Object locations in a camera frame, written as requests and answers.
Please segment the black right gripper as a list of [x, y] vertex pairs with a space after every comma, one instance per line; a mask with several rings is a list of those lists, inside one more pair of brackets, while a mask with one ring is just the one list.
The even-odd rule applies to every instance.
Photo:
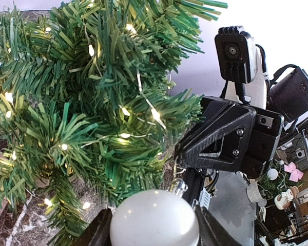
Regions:
[[304, 69], [292, 67], [278, 81], [286, 69], [277, 70], [267, 82], [265, 109], [212, 96], [203, 98], [202, 121], [176, 144], [174, 159], [184, 168], [241, 169], [252, 179], [265, 175], [277, 148], [308, 132], [308, 115], [299, 120], [308, 112], [308, 75]]

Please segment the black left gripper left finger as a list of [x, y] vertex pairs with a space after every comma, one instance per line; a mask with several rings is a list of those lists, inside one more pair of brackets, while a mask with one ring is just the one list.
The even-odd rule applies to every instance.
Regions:
[[111, 209], [102, 209], [72, 246], [109, 246]]

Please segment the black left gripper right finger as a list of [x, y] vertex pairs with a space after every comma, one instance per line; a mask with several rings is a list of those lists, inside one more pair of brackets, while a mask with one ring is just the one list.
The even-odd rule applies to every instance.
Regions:
[[194, 212], [199, 224], [198, 245], [240, 245], [205, 207], [195, 205]]

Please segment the white ball ornament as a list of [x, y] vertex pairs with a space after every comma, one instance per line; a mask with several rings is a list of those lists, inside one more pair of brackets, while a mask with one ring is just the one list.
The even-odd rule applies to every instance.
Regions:
[[188, 189], [180, 178], [169, 190], [146, 190], [125, 199], [112, 216], [112, 245], [197, 245], [199, 223], [182, 195]]

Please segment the small green christmas tree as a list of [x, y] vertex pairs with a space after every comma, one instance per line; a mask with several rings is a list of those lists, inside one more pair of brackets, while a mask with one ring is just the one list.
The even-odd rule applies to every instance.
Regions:
[[45, 181], [50, 245], [84, 232], [79, 178], [115, 205], [158, 188], [162, 154], [200, 119], [201, 97], [169, 78], [201, 52], [199, 18], [221, 1], [70, 1], [47, 16], [0, 14], [0, 202]]

